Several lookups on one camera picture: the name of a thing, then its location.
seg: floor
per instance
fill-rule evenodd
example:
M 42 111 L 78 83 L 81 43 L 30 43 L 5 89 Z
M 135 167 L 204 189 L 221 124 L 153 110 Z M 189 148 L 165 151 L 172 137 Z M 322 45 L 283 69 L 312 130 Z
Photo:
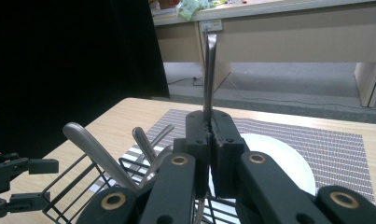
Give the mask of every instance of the floor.
M 198 63 L 165 63 L 171 101 L 202 105 Z M 214 105 L 376 123 L 376 105 L 362 107 L 355 63 L 232 63 Z

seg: screw hole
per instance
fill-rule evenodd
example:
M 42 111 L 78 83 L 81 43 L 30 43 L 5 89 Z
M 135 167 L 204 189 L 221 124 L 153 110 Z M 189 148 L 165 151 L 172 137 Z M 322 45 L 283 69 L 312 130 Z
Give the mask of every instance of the screw hole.
M 174 157 L 171 162 L 175 165 L 184 165 L 188 163 L 188 159 L 182 156 Z
M 266 158 L 259 154 L 252 154 L 249 156 L 249 160 L 254 163 L 263 163 L 266 161 Z

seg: white plate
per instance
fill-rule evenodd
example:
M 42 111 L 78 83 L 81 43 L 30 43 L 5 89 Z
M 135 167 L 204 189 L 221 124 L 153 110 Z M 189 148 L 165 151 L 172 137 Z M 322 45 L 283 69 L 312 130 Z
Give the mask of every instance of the white plate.
M 300 189 L 315 196 L 313 171 L 297 150 L 265 135 L 243 133 L 241 137 L 251 151 L 259 151 L 271 156 Z

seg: wooden table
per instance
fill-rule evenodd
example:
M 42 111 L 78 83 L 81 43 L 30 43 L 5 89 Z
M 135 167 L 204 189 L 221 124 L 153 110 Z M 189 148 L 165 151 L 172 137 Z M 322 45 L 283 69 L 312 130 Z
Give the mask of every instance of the wooden table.
M 169 109 L 188 111 L 202 110 L 200 105 L 185 105 L 142 99 L 125 99 L 104 113 L 86 128 L 117 160 L 133 144 L 132 129 L 142 127 L 147 131 Z M 300 116 L 272 114 L 229 108 L 217 108 L 229 113 L 234 118 L 257 119 L 282 124 L 299 125 L 310 128 L 331 130 L 336 132 L 362 134 L 368 157 L 370 178 L 376 200 L 376 124 L 340 121 L 333 119 L 315 119 Z M 60 173 L 76 161 L 82 151 L 66 141 L 55 148 L 46 158 L 60 162 Z M 9 199 L 11 193 L 39 192 L 49 185 L 58 175 L 28 175 L 24 173 L 11 182 L 11 190 L 0 194 Z M 0 223 L 51 223 L 41 211 L 19 214 L 8 214 L 0 218 Z

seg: silver handle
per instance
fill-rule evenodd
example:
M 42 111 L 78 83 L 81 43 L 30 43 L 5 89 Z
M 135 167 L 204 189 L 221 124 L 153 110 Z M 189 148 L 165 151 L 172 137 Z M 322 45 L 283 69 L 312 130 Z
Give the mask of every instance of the silver handle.
M 132 181 L 123 168 L 121 168 L 106 149 L 82 126 L 74 122 L 67 123 L 63 127 L 63 134 L 92 160 L 102 166 L 119 185 L 134 192 L 138 190 L 138 186 Z
M 134 137 L 138 146 L 141 148 L 142 152 L 144 152 L 146 159 L 149 161 L 149 163 L 152 163 L 157 155 L 152 144 L 150 144 L 149 140 L 147 139 L 144 130 L 142 130 L 140 127 L 136 127 L 132 130 L 132 136 Z

